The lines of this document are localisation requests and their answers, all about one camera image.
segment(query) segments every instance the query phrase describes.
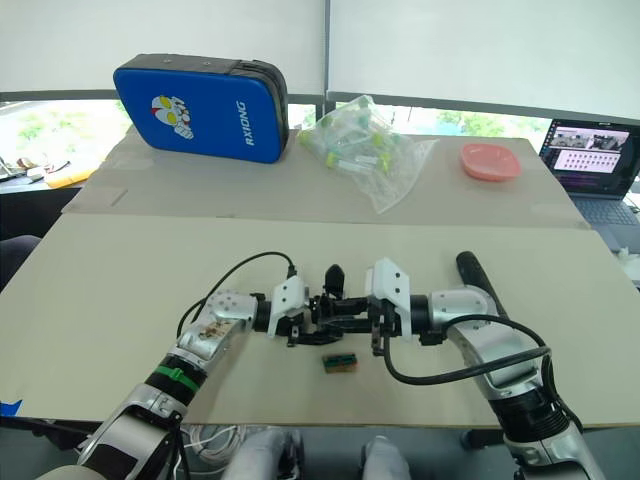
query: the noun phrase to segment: orange object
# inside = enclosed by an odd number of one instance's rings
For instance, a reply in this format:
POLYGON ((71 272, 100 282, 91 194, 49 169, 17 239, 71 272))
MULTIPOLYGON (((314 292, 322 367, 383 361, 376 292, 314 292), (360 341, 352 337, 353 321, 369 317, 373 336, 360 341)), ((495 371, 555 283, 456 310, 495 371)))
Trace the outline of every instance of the orange object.
POLYGON ((47 182, 47 185, 51 188, 62 188, 86 180, 97 169, 98 167, 91 167, 73 170, 67 167, 47 175, 44 181, 47 182))
POLYGON ((462 147, 462 167, 467 175, 490 182, 504 182, 522 173, 511 150, 487 143, 467 143, 462 147))

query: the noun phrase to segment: beige tabletop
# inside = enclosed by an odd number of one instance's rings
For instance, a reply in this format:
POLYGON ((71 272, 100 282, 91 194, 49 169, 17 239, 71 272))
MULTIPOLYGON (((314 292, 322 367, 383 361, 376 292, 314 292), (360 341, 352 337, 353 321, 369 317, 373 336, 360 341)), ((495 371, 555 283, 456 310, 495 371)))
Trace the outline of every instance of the beige tabletop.
POLYGON ((377 215, 351 181, 326 168, 292 132, 285 154, 265 165, 156 150, 131 129, 65 211, 396 225, 497 225, 588 229, 562 186, 524 139, 436 139, 414 189, 377 215), (511 182, 467 176, 465 143, 503 145, 522 165, 511 182))
MULTIPOLYGON (((350 295, 388 256, 412 291, 460 284, 455 256, 476 253, 506 310, 553 349, 567 403, 589 425, 640 423, 640 295, 600 237, 568 228, 350 225, 169 216, 65 214, 0 295, 0 399, 19 414, 102 420, 170 347, 185 308, 257 251, 282 250, 311 292, 342 265, 350 295)), ((270 292, 277 259, 247 265, 227 286, 270 292)), ((472 380, 400 384, 368 335, 286 348, 252 333, 196 396, 188 421, 213 423, 495 425, 472 380), (321 357, 355 352, 353 373, 326 374, 321 357)), ((408 374, 462 366, 455 347, 394 343, 408 374)))

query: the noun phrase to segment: pink plastic container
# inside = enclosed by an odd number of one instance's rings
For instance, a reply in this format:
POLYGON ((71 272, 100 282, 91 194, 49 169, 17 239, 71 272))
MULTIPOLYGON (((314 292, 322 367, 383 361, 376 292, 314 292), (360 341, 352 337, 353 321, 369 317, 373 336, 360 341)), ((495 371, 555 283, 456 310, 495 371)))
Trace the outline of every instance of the pink plastic container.
POLYGON ((511 150, 487 143, 467 143, 462 147, 462 167, 473 178, 504 182, 522 173, 520 162, 511 150))

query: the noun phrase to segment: clear plastic bag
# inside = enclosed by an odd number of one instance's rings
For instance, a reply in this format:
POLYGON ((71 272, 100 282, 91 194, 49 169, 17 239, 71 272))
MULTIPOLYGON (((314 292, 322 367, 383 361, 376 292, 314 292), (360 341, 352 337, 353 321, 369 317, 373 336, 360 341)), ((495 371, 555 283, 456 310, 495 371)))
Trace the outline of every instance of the clear plastic bag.
POLYGON ((411 191, 436 143, 393 133, 368 95, 325 115, 298 138, 329 168, 351 176, 379 214, 411 191))

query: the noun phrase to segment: laptop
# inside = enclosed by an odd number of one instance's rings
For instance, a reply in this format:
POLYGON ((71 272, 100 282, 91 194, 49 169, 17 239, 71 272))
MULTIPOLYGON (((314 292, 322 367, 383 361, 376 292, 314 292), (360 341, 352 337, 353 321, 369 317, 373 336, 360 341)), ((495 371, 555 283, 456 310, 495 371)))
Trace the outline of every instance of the laptop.
POLYGON ((622 201, 640 170, 640 126, 553 120, 540 158, 611 251, 640 253, 640 222, 622 201))

